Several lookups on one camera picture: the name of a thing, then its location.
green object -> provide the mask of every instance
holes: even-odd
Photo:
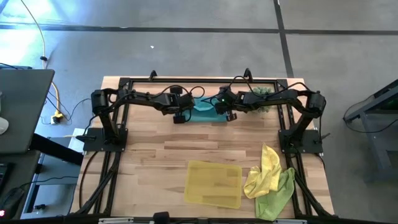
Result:
[[[289,168],[279,176],[278,191],[256,198],[256,217],[274,221],[290,200],[294,191],[294,169]]]
[[[225,114],[217,114],[216,108],[209,103],[202,102],[202,98],[195,98],[195,106],[191,110],[191,119],[189,122],[226,122]],[[217,103],[217,99],[211,101],[213,104]],[[189,118],[189,110],[183,112],[185,119]]]
[[[253,88],[253,92],[259,94],[259,95],[264,95],[264,94],[270,94],[271,93],[271,88],[267,88],[264,86],[256,86]],[[260,107],[257,112],[258,113],[268,113],[270,106],[263,106]]]

wire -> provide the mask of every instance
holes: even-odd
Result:
[[[8,64],[6,64],[6,63],[0,63],[0,65],[4,65],[4,66],[10,67],[10,68],[14,68],[14,69],[16,69],[16,70],[18,70],[18,69],[22,69],[22,70],[23,70],[23,68],[17,68],[17,67],[14,67],[14,66],[12,66],[12,65],[8,65]]]
[[[202,99],[202,100],[201,100],[201,102],[208,103],[208,104],[210,104],[211,106],[213,106],[213,107],[214,107],[214,104],[213,104],[212,100],[213,100],[213,99],[215,99],[215,98],[216,98],[218,95],[222,95],[222,94],[224,94],[224,93],[217,93],[217,94],[216,94],[216,95],[214,95],[214,96],[211,96],[211,97],[208,97],[208,98]]]
[[[355,129],[353,129],[352,127],[348,126],[347,123],[346,123],[346,126],[347,126],[347,128],[349,128],[350,130],[355,131],[355,132],[357,132],[357,133],[380,133],[380,132],[386,130],[387,128],[390,128],[391,125],[393,125],[393,124],[394,124],[395,122],[397,122],[397,121],[398,121],[398,119],[395,119],[393,122],[389,123],[386,127],[382,128],[382,129],[380,129],[380,130],[377,130],[377,131],[358,131],[358,130],[355,130]]]
[[[73,113],[75,112],[76,107],[77,107],[80,103],[82,103],[82,102],[84,102],[84,101],[86,101],[86,100],[91,100],[91,99],[90,99],[90,98],[85,98],[84,100],[80,100],[80,101],[75,105],[75,107],[73,108],[72,114],[70,115],[69,119],[67,119],[68,121],[69,121],[69,120],[72,121]]]
[[[325,102],[325,104],[323,105],[323,111],[324,111],[326,108],[326,99],[324,99],[323,101]],[[319,142],[320,143],[322,143],[322,115],[323,115],[323,113],[319,117]]]
[[[203,90],[203,93],[202,93],[201,96],[197,96],[197,97],[194,97],[194,98],[196,98],[196,99],[202,98],[202,97],[205,95],[205,93],[206,93],[206,90],[205,90],[202,86],[195,86],[195,87],[193,87],[193,88],[189,91],[189,94],[192,95],[192,91],[193,91],[194,89],[196,89],[196,88],[201,88],[201,89]]]
[[[192,117],[192,110],[189,110],[189,117],[188,117],[188,119],[185,120],[185,122],[190,121],[191,117]]]
[[[53,105],[54,108],[55,108],[60,114],[62,114],[62,116],[65,116],[61,111],[58,110],[57,106],[55,106],[55,104],[50,100],[50,98],[49,98],[48,96],[46,96],[46,98],[47,98],[47,100],[49,100],[49,102],[51,103],[51,105]]]
[[[37,26],[37,28],[38,28],[38,30],[39,30],[39,32],[40,32],[40,36],[42,37],[42,43],[43,43],[43,56],[41,56],[40,59],[41,59],[41,61],[42,61],[42,68],[45,69],[45,62],[47,61],[47,58],[46,58],[46,56],[45,56],[45,41],[44,41],[44,36],[43,36],[42,29],[40,28],[39,23],[37,23],[35,17],[34,17],[33,14],[31,13],[31,11],[29,10],[29,8],[26,6],[24,0],[21,0],[21,2],[22,2],[23,5],[25,6],[27,12],[28,12],[28,13],[30,14],[30,16],[32,17],[33,21],[35,22],[35,24],[36,24],[36,26]],[[57,116],[57,115],[59,115],[59,114],[62,114],[62,113],[60,112],[60,103],[59,103],[59,102],[60,102],[60,101],[59,101],[60,95],[59,95],[59,92],[58,92],[58,88],[57,88],[57,86],[54,84],[54,82],[51,82],[51,85],[52,85],[52,87],[53,87],[54,90],[55,90],[55,95],[57,96],[57,97],[56,97],[56,99],[57,99],[57,110],[55,110],[55,116]]]
[[[275,92],[275,93],[268,94],[268,95],[266,95],[266,97],[270,97],[270,96],[274,96],[274,95],[276,95],[276,94],[282,93],[282,92],[288,90],[289,88],[292,88],[293,86],[299,85],[299,84],[302,85],[302,86],[304,86],[308,91],[314,93],[314,91],[310,90],[310,89],[308,88],[308,86],[306,86],[304,83],[302,83],[302,82],[297,82],[297,83],[291,84],[290,86],[284,88],[283,90],[279,90],[279,91],[277,91],[277,92]]]
[[[74,198],[74,193],[75,193],[76,187],[77,187],[77,184],[75,184],[75,186],[74,186],[74,188],[73,188],[73,194],[72,194],[72,198],[71,198],[71,200],[70,200],[70,207],[69,207],[69,210],[68,210],[67,214],[69,214],[69,213],[70,213],[70,210],[72,209],[73,198]]]
[[[172,87],[180,87],[180,88],[182,88],[183,90],[185,90],[187,93],[190,93],[186,88],[184,88],[183,86],[180,86],[180,85],[170,85],[170,86],[168,86],[168,87],[166,87],[164,90],[162,90],[160,93],[158,93],[158,94],[156,94],[156,95],[154,95],[154,96],[152,96],[152,98],[157,98],[158,96],[160,96],[161,94],[163,94],[166,90],[168,90],[169,88],[172,88]]]
[[[40,119],[41,119],[41,121],[42,121],[42,124],[44,124],[44,125],[49,125],[49,124],[51,124],[51,123],[45,123],[42,116],[40,116]]]
[[[248,85],[250,91],[253,93],[254,96],[258,96],[258,97],[261,97],[261,98],[265,97],[265,95],[258,95],[257,93],[255,93],[255,92],[253,91],[253,89],[251,88],[251,85],[249,84],[249,82],[248,82],[243,76],[241,76],[241,75],[235,76],[235,77],[232,79],[231,83],[229,83],[229,85],[228,85],[229,87],[231,87],[231,85],[235,82],[235,79],[236,79],[236,78],[242,78],[242,79],[246,82],[246,84]]]
[[[316,155],[317,157],[319,157],[319,159],[321,159],[321,161],[322,161],[322,164],[323,164],[323,169],[324,169],[324,170],[326,170],[326,167],[325,167],[325,161],[323,160],[322,156],[321,156],[321,155],[319,155],[319,153],[315,153],[315,155]]]
[[[98,115],[96,115],[96,116],[90,118],[90,120],[88,121],[88,125],[87,125],[87,127],[85,128],[85,132],[83,133],[83,135],[86,135],[86,131],[87,131],[87,129],[90,127],[91,121],[94,120],[94,118],[96,118],[97,116],[98,116]]]
[[[33,16],[33,14],[30,12],[29,8],[26,6],[26,4],[24,3],[24,0],[21,0],[21,2],[23,3],[23,5],[25,6],[27,12],[30,14],[30,16],[32,17],[33,21],[35,21],[35,24],[37,26],[37,28],[40,31],[40,35],[42,36],[42,42],[43,42],[43,57],[45,57],[45,41],[44,41],[44,36],[43,36],[43,32],[42,29],[40,28],[39,24],[37,23],[35,17]]]
[[[48,97],[47,97],[47,99],[50,101],[50,103],[51,103],[51,104],[54,106],[54,108],[57,110],[57,107],[55,106],[55,104],[54,104]],[[80,101],[75,105],[75,107],[73,108],[72,113],[70,113],[70,112],[68,111],[68,109],[59,101],[59,103],[61,104],[61,106],[65,109],[65,111],[67,111],[67,113],[68,113],[68,115],[69,115],[69,118],[67,118],[61,111],[59,111],[59,113],[62,114],[62,116],[65,117],[65,119],[66,119],[67,121],[70,121],[70,124],[68,124],[68,125],[71,125],[71,124],[73,123],[72,117],[73,117],[73,114],[74,114],[74,112],[75,112],[77,106],[78,106],[80,103],[82,103],[82,102],[84,102],[84,101],[86,101],[86,100],[91,100],[91,99],[90,99],[90,98],[85,98],[85,99],[83,99],[83,100],[80,100]]]
[[[359,102],[357,102],[357,103],[351,105],[351,106],[345,111],[344,116],[343,116],[343,120],[344,120],[344,123],[345,123],[345,125],[347,126],[348,129],[350,129],[350,130],[352,130],[352,131],[355,131],[355,132],[357,132],[357,133],[380,133],[380,132],[386,130],[387,128],[390,128],[391,125],[393,125],[395,122],[398,121],[398,119],[395,119],[395,120],[393,120],[393,122],[389,123],[386,127],[382,128],[382,129],[380,129],[380,130],[377,130],[377,131],[360,131],[360,130],[356,130],[356,129],[353,129],[352,127],[350,127],[350,126],[348,125],[348,122],[345,120],[345,117],[346,117],[346,115],[347,115],[349,109],[351,109],[352,107],[354,107],[354,106],[356,106],[356,105],[358,105],[358,104],[360,104],[360,103],[365,102],[366,100],[370,99],[372,96],[373,96],[373,95],[370,95],[370,96],[368,96],[365,100],[359,101]]]
[[[33,184],[33,183],[42,183],[42,182],[46,182],[46,181],[53,180],[53,179],[60,180],[60,179],[64,179],[64,178],[78,178],[78,177],[72,177],[72,176],[51,177],[51,178],[49,178],[49,179],[47,179],[47,180],[36,180],[36,181],[32,181],[32,182],[28,182],[28,183],[24,183],[24,184],[22,184],[21,186],[19,186],[19,188],[22,188],[23,186],[25,186],[25,185],[28,185],[28,184]]]
[[[82,191],[83,191],[82,190],[83,189],[83,181],[85,179],[88,166],[91,164],[92,160],[94,159],[95,155],[97,155],[97,153],[98,153],[98,151],[94,152],[94,154],[88,159],[87,165],[86,165],[85,169],[83,170],[83,174],[81,175],[80,188],[79,188],[79,208],[81,208],[81,202],[83,201],[83,199],[81,198]]]

black desk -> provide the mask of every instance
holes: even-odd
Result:
[[[29,151],[25,154],[10,154],[10,155],[1,155],[0,163],[2,162],[11,162],[14,164],[14,167],[11,170],[11,176],[7,179],[7,182],[0,192],[0,198],[3,197],[8,191],[13,189],[14,187],[19,187],[22,184],[28,183],[32,181],[33,175],[35,174],[37,162],[39,161],[40,152],[39,151]],[[24,202],[28,196],[28,190],[30,185],[25,185],[23,188],[25,190],[25,194],[21,200],[21,203],[18,206],[17,213],[15,214],[16,219],[22,214],[24,208]]]
[[[0,70],[0,116],[9,122],[8,130],[0,135],[0,162],[14,164],[0,198],[32,181],[41,152],[81,165],[82,154],[34,134],[53,76],[53,70]],[[29,187],[24,187],[14,219],[21,216]]]
[[[53,70],[0,70],[0,117],[9,122],[0,154],[28,150],[53,76]]]

yellow cloth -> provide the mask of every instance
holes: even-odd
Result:
[[[278,190],[281,167],[279,156],[265,144],[262,145],[261,170],[258,166],[252,167],[244,185],[244,194],[248,198],[260,197],[270,190]]]

teal cloth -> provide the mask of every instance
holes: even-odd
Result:
[[[203,98],[195,98],[195,106],[192,109],[192,116],[189,122],[226,122],[225,114],[217,114],[216,109],[209,103],[202,102]],[[189,110],[183,112],[185,119],[189,118]]]
[[[294,169],[289,168],[279,176],[278,191],[256,198],[256,217],[274,221],[292,197],[294,191]]]

